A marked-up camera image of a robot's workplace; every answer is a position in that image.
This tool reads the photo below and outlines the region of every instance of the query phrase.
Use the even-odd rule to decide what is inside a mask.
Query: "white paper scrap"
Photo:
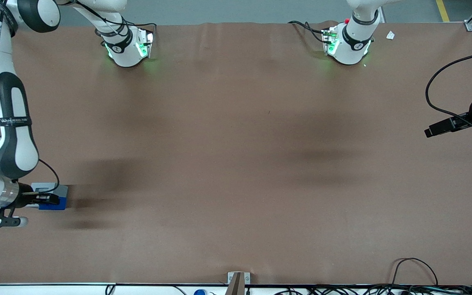
[[[389,31],[389,34],[387,34],[387,39],[389,40],[395,39],[395,34],[393,33],[393,31]]]

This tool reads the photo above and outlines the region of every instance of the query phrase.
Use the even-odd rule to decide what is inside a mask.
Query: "yellow floor line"
[[[445,10],[444,0],[436,0],[436,5],[438,5],[438,11],[440,11],[442,22],[449,22],[449,16]]]

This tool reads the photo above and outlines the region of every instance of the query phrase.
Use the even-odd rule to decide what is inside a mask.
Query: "brown table surface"
[[[292,25],[162,26],[152,59],[123,69],[92,28],[20,34],[34,138],[70,208],[0,229],[0,282],[382,283],[415,256],[440,284],[472,284],[472,130],[423,132],[447,118],[425,85],[472,54],[472,32],[375,37],[342,66]],[[472,61],[431,98],[467,111]],[[407,263],[397,282],[431,276]]]

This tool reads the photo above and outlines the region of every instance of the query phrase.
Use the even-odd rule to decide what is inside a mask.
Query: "blue block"
[[[56,186],[54,182],[32,183],[30,185],[34,192],[44,192],[53,189]],[[67,194],[69,188],[66,185],[59,185],[52,193],[59,196],[59,205],[39,205],[39,210],[65,210],[67,208]]]

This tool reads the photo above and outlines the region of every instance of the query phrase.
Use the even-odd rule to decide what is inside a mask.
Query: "white robotic arm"
[[[122,67],[138,64],[152,44],[152,34],[128,24],[118,13],[126,0],[0,0],[0,227],[26,224],[26,218],[12,216],[16,208],[56,203],[55,195],[39,195],[17,182],[34,170],[39,156],[25,88],[14,69],[11,37],[23,25],[36,32],[55,30],[58,4],[75,5],[96,26],[110,57]],[[6,209],[11,210],[8,216]]]
[[[103,38],[110,58],[120,67],[137,65],[150,54],[153,34],[130,25],[120,15],[126,0],[56,0],[60,6],[73,6],[88,19]]]
[[[347,0],[353,10],[348,23],[341,23],[324,34],[326,54],[344,65],[357,64],[367,54],[372,34],[380,24],[382,5],[401,0]]]

